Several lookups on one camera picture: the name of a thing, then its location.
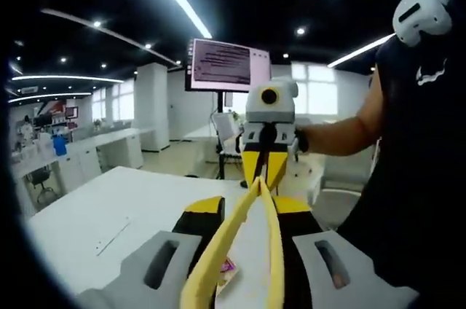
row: white vr controller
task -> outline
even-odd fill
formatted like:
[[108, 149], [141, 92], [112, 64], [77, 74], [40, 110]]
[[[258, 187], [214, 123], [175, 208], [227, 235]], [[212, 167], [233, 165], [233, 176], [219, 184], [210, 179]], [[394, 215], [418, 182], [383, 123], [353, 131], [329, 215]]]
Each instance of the white vr controller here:
[[445, 6], [448, 0], [401, 0], [393, 15], [393, 30], [409, 47], [421, 42], [421, 34], [441, 36], [453, 25]]

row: monitor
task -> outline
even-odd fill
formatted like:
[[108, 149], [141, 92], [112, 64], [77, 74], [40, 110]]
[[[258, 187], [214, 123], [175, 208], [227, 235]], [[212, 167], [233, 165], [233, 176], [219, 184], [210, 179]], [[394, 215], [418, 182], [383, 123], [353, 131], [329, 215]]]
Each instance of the monitor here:
[[40, 114], [38, 117], [34, 118], [34, 125], [36, 127], [45, 127], [46, 125], [52, 124], [52, 114]]
[[269, 52], [210, 39], [189, 43], [186, 91], [246, 93], [270, 78]]

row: black t-shirt logo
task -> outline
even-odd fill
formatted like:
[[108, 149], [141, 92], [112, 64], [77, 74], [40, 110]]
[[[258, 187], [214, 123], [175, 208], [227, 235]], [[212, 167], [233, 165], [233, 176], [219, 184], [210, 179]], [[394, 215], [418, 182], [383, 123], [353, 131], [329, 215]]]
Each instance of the black t-shirt logo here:
[[424, 70], [423, 70], [422, 66], [420, 66], [416, 74], [417, 85], [424, 85], [429, 82], [435, 82], [438, 77], [440, 77], [442, 74], [445, 73], [445, 68], [446, 68], [445, 65], [446, 65], [447, 60], [448, 59], [445, 58], [445, 60], [443, 61], [443, 65], [441, 66], [441, 69], [438, 71], [434, 71], [434, 72], [429, 70], [431, 69], [429, 67], [424, 67]]

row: black camera lens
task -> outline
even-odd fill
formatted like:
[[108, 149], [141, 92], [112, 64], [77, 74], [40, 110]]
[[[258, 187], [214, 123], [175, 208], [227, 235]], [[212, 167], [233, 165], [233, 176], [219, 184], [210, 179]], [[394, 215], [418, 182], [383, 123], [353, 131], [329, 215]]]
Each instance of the black camera lens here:
[[277, 94], [272, 89], [266, 89], [262, 92], [262, 101], [267, 105], [272, 105], [277, 101]]

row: gray gripper handle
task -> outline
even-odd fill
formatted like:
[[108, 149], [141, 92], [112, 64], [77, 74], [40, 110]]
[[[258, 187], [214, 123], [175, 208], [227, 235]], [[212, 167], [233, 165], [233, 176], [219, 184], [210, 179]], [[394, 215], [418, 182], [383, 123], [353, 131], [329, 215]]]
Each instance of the gray gripper handle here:
[[[418, 296], [377, 276], [372, 260], [334, 231], [296, 236], [293, 242], [306, 268], [314, 309], [405, 309]], [[334, 270], [346, 286], [335, 287]]]
[[158, 232], [122, 262], [119, 276], [103, 289], [78, 297], [86, 309], [178, 309], [181, 290], [201, 236]]

